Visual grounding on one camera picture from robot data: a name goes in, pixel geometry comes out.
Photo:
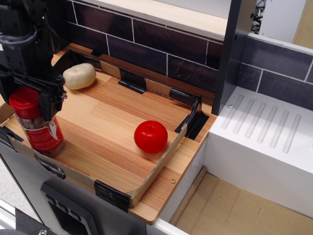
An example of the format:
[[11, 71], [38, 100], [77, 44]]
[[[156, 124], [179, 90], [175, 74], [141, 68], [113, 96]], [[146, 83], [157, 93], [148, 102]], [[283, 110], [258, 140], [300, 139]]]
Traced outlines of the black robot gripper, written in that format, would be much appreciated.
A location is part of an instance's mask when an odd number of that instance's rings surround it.
[[0, 2], [0, 94], [9, 102], [19, 85], [39, 91], [45, 121], [61, 111], [67, 98], [65, 81], [51, 66], [61, 42], [44, 19], [48, 11], [45, 0]]

